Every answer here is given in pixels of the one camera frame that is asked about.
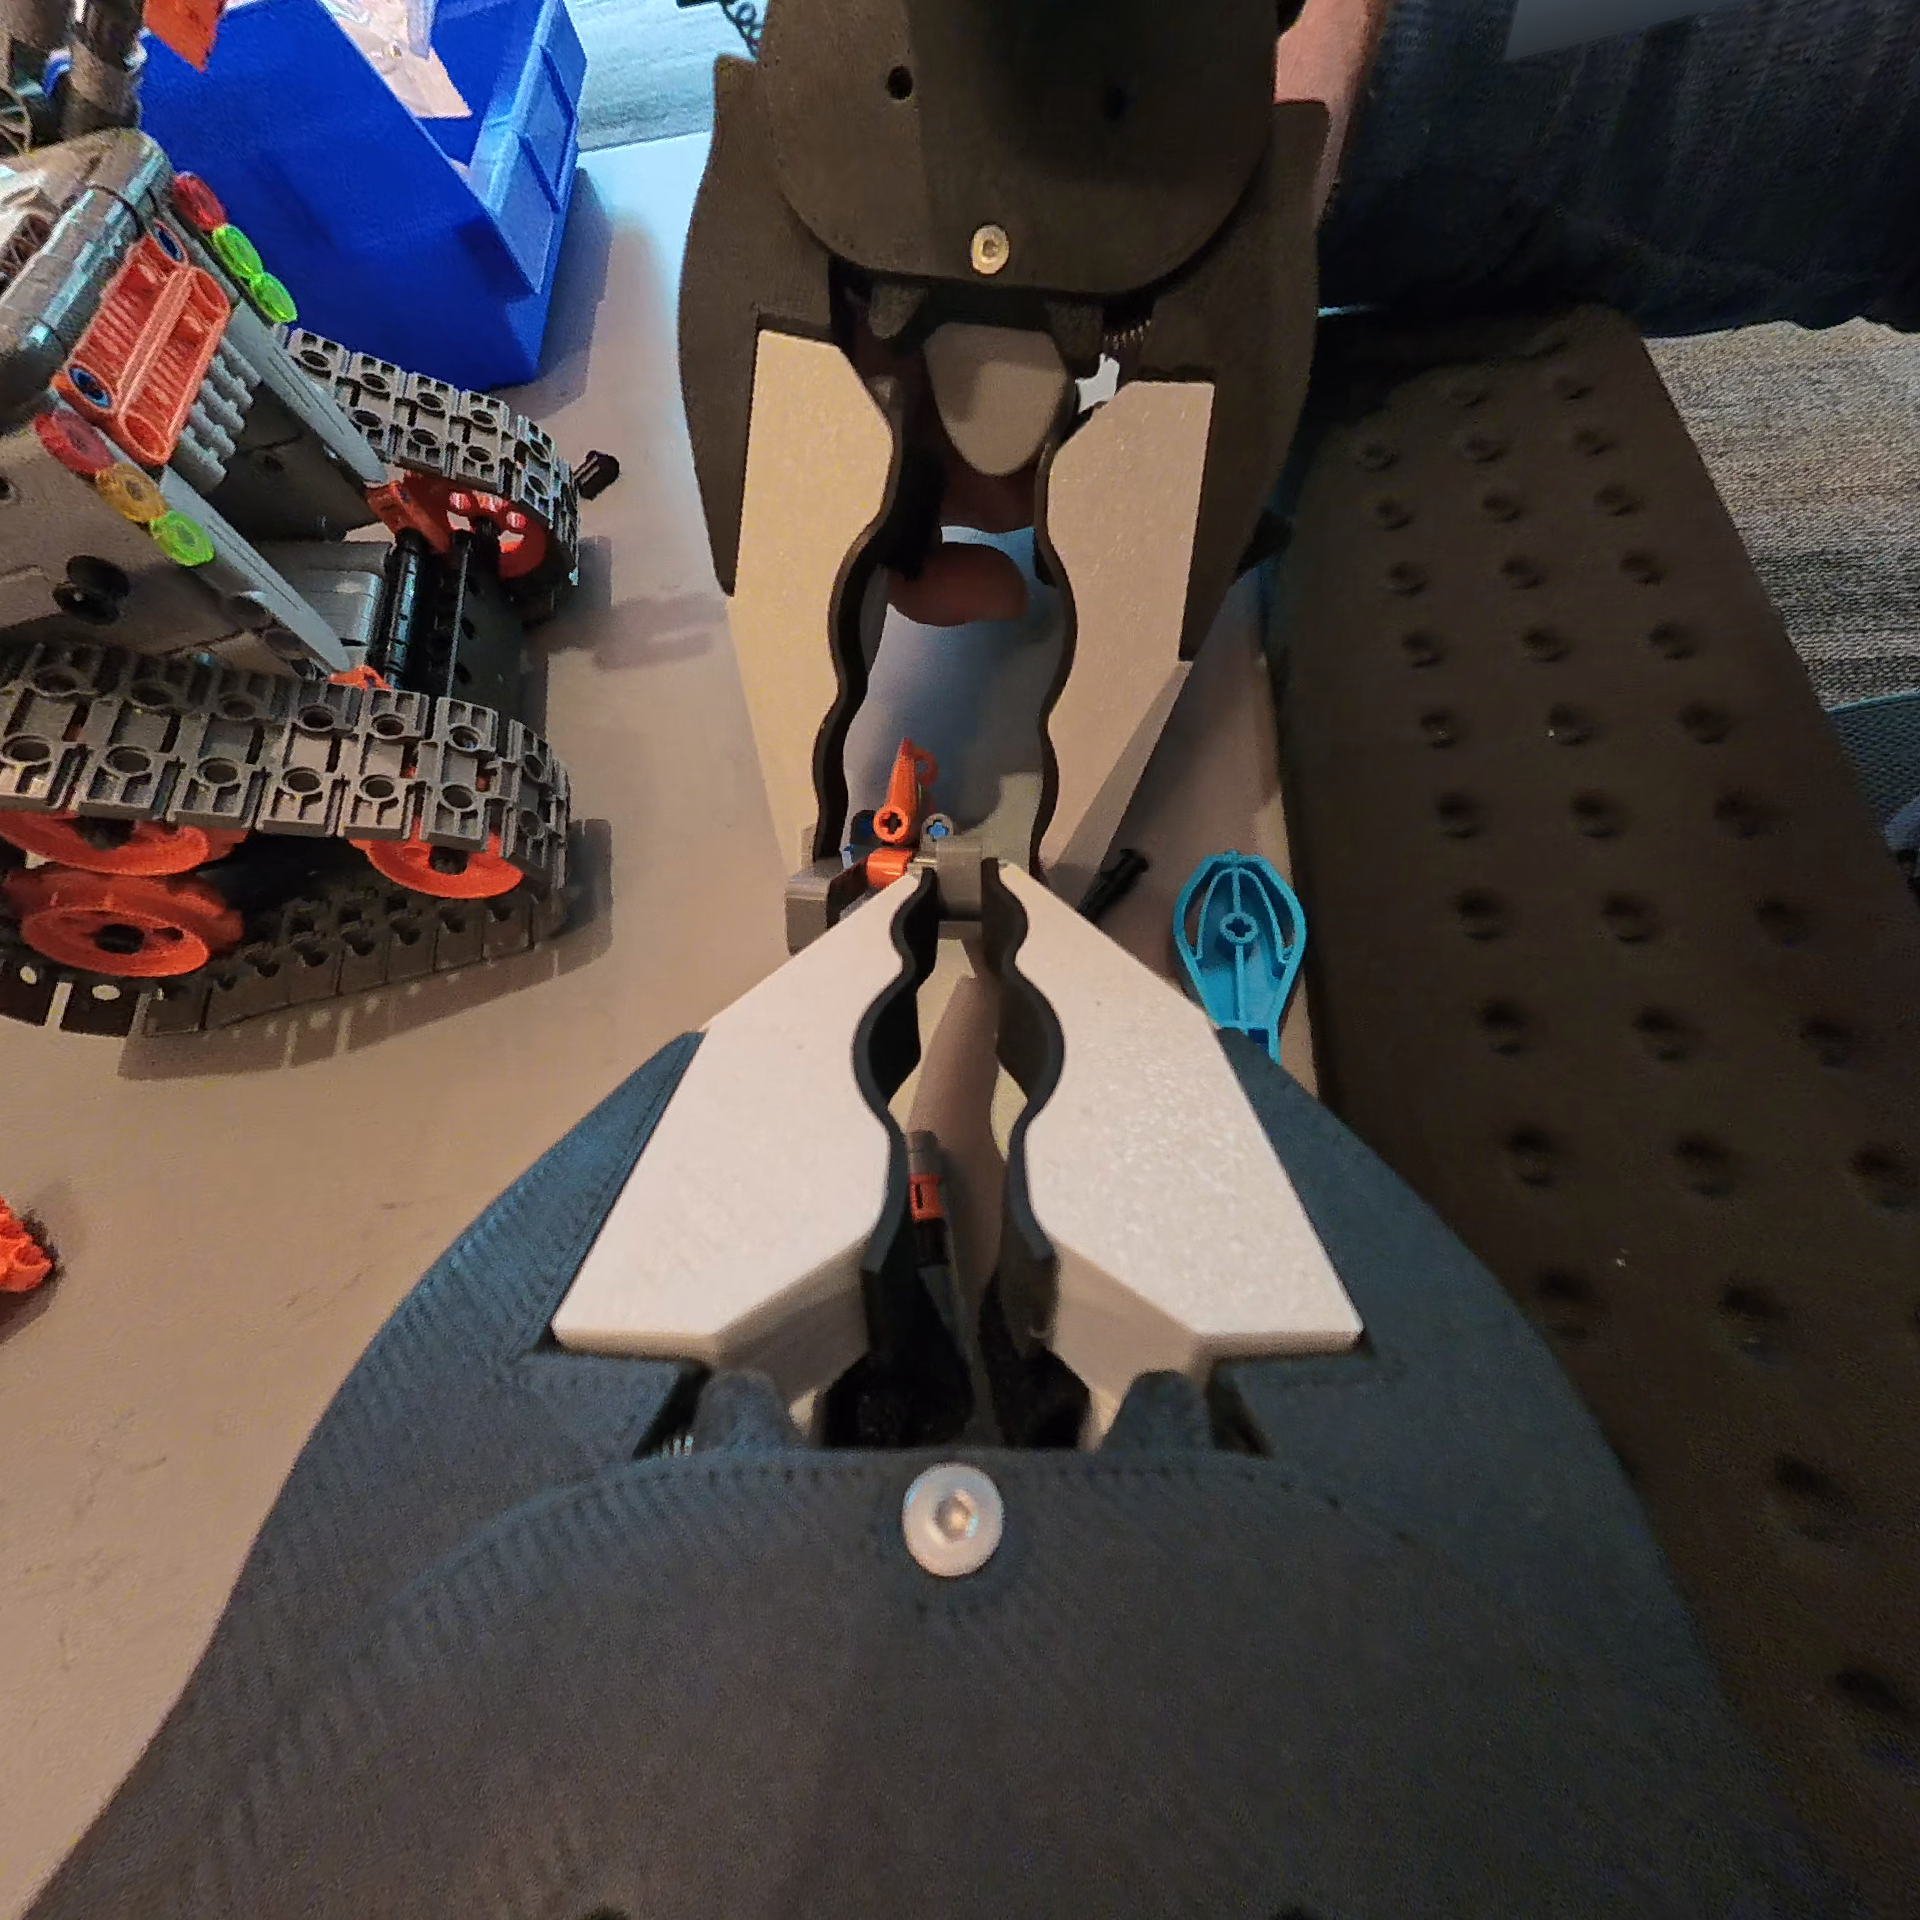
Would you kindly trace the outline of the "clear plastic bag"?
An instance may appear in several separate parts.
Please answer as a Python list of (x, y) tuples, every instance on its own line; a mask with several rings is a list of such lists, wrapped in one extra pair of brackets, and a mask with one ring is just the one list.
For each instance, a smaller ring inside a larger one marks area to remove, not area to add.
[(434, 51), (439, 3), (322, 3), (322, 6), (414, 119), (463, 120), (473, 114)]

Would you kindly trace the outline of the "teal plastic separator tool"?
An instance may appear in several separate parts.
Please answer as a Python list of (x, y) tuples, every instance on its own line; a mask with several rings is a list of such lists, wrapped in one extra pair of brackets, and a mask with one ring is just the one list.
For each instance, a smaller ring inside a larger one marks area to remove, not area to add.
[(1306, 949), (1304, 910), (1281, 872), (1237, 851), (1202, 860), (1171, 907), (1171, 944), (1213, 1029), (1280, 1063)]

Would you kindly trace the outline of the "blue plastic storage bin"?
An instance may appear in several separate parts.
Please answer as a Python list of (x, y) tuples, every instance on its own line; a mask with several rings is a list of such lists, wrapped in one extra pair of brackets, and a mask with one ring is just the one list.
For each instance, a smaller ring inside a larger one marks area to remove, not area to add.
[(431, 45), (467, 114), (414, 116), (322, 4), (234, 6), (202, 71), (151, 40), (141, 125), (305, 328), (506, 389), (544, 356), (585, 51), (562, 3), (439, 4)]

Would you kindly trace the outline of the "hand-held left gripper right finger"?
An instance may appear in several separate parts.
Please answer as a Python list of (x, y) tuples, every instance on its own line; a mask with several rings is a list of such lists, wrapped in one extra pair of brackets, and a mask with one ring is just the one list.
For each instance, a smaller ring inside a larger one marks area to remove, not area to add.
[(1347, 1354), (1360, 1315), (1209, 1020), (1017, 866), (979, 871), (1015, 1344), (1115, 1413), (1139, 1375)]

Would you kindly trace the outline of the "black dimpled foam mat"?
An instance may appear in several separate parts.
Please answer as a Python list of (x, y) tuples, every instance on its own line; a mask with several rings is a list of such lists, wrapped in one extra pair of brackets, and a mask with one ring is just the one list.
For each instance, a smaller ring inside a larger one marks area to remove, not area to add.
[(1319, 1087), (1546, 1332), (1918, 1907), (1918, 922), (1641, 335), (1320, 319), (1275, 574)]

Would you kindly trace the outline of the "orange grey brick assembly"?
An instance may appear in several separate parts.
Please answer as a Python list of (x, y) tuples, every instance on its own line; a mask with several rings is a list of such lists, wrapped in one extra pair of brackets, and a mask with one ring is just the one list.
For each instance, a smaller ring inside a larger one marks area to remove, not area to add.
[(872, 807), (855, 810), (835, 851), (809, 858), (783, 885), (783, 947), (797, 956), (886, 885), (952, 869), (961, 854), (1031, 866), (1039, 770), (994, 772), (979, 802), (944, 804), (939, 762), (911, 736), (896, 744)]

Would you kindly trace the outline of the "grey orange tracked toy vehicle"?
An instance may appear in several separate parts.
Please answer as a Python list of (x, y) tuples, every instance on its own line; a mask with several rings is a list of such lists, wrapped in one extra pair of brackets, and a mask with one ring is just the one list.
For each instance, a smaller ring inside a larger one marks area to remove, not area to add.
[(3, 4), (3, 1018), (206, 1034), (552, 944), (526, 632), (578, 492), (487, 392), (296, 322), (136, 125), (143, 27)]

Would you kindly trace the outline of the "person's right hand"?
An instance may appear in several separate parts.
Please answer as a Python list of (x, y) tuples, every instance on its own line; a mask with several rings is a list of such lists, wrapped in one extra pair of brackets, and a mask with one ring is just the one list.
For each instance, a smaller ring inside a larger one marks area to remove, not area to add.
[(1038, 461), (1008, 474), (983, 474), (947, 459), (931, 516), (935, 538), (915, 571), (889, 571), (889, 606), (929, 629), (1017, 619), (1026, 608), (1018, 564), (992, 542), (958, 542), (947, 530), (995, 540), (1031, 527), (1035, 482)]

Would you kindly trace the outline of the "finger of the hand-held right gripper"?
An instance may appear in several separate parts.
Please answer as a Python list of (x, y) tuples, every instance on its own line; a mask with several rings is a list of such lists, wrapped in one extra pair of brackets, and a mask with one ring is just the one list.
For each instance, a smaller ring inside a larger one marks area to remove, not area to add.
[(1101, 869), (1185, 683), (1211, 412), (1206, 382), (1137, 380), (1051, 455), (1039, 533), (1064, 606), (1045, 719), (1051, 804), (1038, 822), (1051, 890), (1086, 890)]
[(835, 343), (759, 335), (730, 638), (787, 872), (840, 848), (902, 418), (901, 383), (863, 376)]

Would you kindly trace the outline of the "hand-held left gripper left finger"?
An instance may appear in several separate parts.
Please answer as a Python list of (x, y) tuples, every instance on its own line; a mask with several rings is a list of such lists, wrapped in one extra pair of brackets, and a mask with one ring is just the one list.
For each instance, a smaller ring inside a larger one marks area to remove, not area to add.
[(939, 890), (911, 871), (707, 1022), (562, 1299), (565, 1351), (830, 1387), (913, 1277), (893, 1095)]

